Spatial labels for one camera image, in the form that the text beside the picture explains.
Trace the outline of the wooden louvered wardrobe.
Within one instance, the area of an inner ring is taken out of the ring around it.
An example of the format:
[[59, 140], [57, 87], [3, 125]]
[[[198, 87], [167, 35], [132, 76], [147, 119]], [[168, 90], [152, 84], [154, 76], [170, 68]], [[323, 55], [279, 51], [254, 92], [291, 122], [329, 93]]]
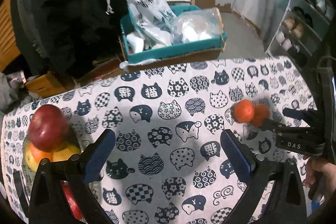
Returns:
[[3, 72], [21, 54], [16, 45], [10, 4], [11, 0], [3, 0], [0, 10], [1, 72]]

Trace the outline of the grey fleece garment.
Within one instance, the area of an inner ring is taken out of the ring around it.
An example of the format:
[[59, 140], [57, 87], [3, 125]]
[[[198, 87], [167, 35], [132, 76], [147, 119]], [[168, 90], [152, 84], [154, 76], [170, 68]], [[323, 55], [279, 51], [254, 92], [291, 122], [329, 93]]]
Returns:
[[35, 94], [25, 87], [23, 71], [5, 75], [1, 72], [1, 115], [36, 100]]

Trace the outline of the lower red apple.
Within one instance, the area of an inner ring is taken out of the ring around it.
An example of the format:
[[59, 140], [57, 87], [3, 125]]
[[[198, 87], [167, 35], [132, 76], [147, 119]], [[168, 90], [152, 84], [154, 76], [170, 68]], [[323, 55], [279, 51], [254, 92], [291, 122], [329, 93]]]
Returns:
[[79, 208], [79, 206], [78, 206], [78, 204], [77, 204], [77, 202], [76, 202], [76, 200], [75, 200], [75, 198], [72, 194], [72, 191], [70, 189], [70, 186], [69, 186], [68, 182], [62, 181], [62, 188], [63, 188], [63, 192], [66, 196], [68, 205], [70, 206], [70, 209], [72, 211], [73, 216], [77, 220], [81, 221], [82, 218], [83, 218], [83, 214], [81, 213], [80, 208]]

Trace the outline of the wooden drawer box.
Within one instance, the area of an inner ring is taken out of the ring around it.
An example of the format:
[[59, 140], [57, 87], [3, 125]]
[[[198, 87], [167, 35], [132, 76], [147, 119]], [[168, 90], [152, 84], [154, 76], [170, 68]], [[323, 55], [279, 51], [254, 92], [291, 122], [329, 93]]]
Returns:
[[67, 91], [63, 84], [50, 72], [27, 81], [25, 87], [29, 92], [43, 98], [62, 94]]

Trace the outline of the shoe rack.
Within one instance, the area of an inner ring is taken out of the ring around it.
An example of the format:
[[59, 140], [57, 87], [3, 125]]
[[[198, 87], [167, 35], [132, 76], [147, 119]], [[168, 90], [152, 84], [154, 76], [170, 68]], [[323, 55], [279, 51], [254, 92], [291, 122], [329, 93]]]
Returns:
[[289, 0], [265, 53], [288, 56], [300, 68], [306, 67], [321, 46], [334, 15], [331, 0]]

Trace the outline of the orange tangerine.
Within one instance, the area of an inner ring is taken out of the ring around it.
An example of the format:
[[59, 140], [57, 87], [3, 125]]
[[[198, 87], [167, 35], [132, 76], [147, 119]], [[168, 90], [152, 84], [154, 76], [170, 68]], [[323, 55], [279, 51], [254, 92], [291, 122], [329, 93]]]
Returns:
[[256, 127], [261, 127], [265, 118], [270, 118], [270, 109], [264, 104], [257, 104], [251, 123]]
[[249, 100], [242, 100], [234, 107], [234, 118], [239, 123], [251, 122], [255, 115], [255, 106]]

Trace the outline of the clear plastic bag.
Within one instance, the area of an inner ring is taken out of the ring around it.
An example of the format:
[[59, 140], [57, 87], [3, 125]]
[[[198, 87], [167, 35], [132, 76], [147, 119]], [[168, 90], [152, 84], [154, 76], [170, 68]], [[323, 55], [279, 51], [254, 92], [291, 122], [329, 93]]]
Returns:
[[181, 13], [172, 24], [171, 34], [173, 43], [180, 44], [213, 39], [223, 32], [220, 11], [214, 7]]

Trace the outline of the cat-pattern tablecloth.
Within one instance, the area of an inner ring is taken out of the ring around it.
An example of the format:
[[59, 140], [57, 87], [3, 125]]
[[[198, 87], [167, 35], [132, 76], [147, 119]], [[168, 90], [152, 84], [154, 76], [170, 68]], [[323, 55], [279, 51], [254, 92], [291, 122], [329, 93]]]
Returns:
[[315, 109], [307, 84], [285, 56], [182, 63], [124, 73], [31, 102], [6, 114], [1, 157], [5, 191], [15, 214], [28, 218], [13, 174], [30, 196], [34, 172], [23, 155], [34, 113], [55, 105], [68, 118], [81, 149], [106, 129], [116, 146], [91, 190], [117, 223], [221, 223], [244, 192], [221, 148], [230, 129], [268, 160], [293, 159], [301, 176], [302, 156], [277, 148], [271, 132], [235, 121], [241, 100], [263, 104], [287, 126], [305, 122], [283, 116], [284, 108]]

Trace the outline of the yellow pear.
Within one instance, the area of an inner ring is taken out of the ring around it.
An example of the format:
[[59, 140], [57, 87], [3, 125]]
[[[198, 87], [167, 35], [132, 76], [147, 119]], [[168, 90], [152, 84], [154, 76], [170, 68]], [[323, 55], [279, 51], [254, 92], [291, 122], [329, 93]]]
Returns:
[[81, 154], [80, 148], [76, 145], [66, 143], [63, 149], [53, 152], [52, 162], [66, 161], [74, 154]]
[[25, 161], [30, 170], [32, 170], [33, 172], [37, 171], [39, 164], [34, 159], [29, 145], [27, 145], [25, 150]]

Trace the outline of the red apple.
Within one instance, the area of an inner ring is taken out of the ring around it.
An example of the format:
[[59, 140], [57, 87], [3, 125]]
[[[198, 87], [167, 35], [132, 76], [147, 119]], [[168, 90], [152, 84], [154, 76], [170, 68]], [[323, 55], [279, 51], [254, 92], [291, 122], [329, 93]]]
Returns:
[[60, 109], [43, 105], [34, 113], [29, 129], [29, 141], [39, 150], [53, 152], [65, 142], [70, 124]]
[[83, 214], [81, 213], [80, 208], [79, 208], [79, 206], [78, 206], [78, 204], [77, 204], [77, 202], [76, 202], [76, 200], [75, 200], [75, 198], [72, 194], [72, 191], [70, 189], [70, 186], [69, 186], [68, 182], [62, 181], [62, 188], [63, 188], [63, 192], [66, 196], [68, 205], [70, 206], [70, 209], [72, 211], [73, 216], [77, 220], [81, 221], [82, 218], [83, 218]]

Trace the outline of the orange in bowl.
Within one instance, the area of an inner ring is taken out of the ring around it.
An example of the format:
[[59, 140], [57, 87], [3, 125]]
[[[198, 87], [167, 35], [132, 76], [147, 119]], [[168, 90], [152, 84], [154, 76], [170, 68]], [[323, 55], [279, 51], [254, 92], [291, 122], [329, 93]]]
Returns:
[[52, 152], [42, 151], [38, 149], [37, 147], [35, 147], [33, 143], [31, 142], [29, 143], [29, 146], [30, 146], [31, 155], [37, 163], [40, 163], [40, 161], [44, 158], [47, 158], [49, 159], [50, 162], [52, 162], [52, 156], [53, 156]]

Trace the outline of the teal cardboard box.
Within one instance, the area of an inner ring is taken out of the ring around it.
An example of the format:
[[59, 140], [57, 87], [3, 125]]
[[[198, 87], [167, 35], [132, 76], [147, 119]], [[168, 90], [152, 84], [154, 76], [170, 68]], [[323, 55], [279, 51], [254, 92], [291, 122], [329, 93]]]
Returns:
[[225, 46], [227, 33], [223, 31], [220, 35], [209, 39], [198, 39], [195, 42], [173, 44], [172, 46], [144, 50], [140, 53], [131, 53], [129, 43], [126, 36], [134, 31], [134, 26], [131, 22], [130, 15], [122, 17], [121, 25], [121, 46], [123, 56], [126, 61], [132, 65], [142, 63], [146, 60], [165, 60], [171, 57], [188, 55], [194, 52], [202, 52], [206, 50], [222, 50]]

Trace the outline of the black hanging coat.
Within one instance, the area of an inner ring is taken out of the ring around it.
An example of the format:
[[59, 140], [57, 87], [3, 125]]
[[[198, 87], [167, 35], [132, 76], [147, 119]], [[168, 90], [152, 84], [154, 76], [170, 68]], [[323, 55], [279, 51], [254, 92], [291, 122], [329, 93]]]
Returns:
[[29, 76], [82, 78], [120, 53], [124, 0], [11, 0], [16, 45]]

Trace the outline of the upper red apple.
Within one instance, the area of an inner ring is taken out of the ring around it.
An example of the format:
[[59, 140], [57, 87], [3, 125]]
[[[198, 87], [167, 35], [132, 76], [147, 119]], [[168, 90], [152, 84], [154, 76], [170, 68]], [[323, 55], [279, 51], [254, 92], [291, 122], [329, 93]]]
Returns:
[[39, 150], [53, 152], [65, 142], [70, 124], [60, 109], [43, 105], [34, 113], [29, 129], [29, 141]]

